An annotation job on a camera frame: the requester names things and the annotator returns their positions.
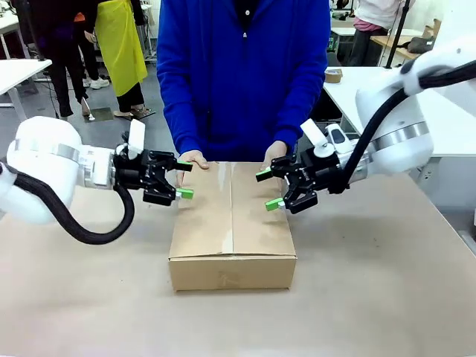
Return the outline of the person's left hand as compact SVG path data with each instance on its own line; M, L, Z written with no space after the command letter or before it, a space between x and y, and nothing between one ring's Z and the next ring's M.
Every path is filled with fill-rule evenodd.
M261 171L266 170L268 167L270 167L271 162L275 158L285 156L287 154L287 151L288 151L288 147L287 147L285 142L275 141L266 150L266 153L265 153L263 163L262 163L262 166L261 166L260 170Z

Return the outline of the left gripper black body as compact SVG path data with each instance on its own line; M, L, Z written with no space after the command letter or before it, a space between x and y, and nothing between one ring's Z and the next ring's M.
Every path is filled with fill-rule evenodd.
M144 150L137 157L130 159L126 149L119 149L113 156L115 168L114 186L121 186L128 190L146 190L151 188L152 182L146 177L149 169L150 151Z

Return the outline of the person's right hand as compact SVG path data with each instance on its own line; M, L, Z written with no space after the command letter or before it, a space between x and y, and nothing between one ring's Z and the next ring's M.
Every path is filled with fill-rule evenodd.
M205 157L203 156L202 152L199 150L190 150L184 152L178 157L178 161L186 162L189 164L196 164L202 170L207 170L209 168L209 164ZM185 171L178 170L176 172L176 186L181 187L184 179Z

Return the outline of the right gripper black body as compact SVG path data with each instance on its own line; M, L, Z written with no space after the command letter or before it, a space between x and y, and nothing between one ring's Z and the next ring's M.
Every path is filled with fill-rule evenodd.
M313 148L309 148L300 153L300 164L314 191L328 190L331 194L340 194L349 188L335 152L326 158L319 158Z

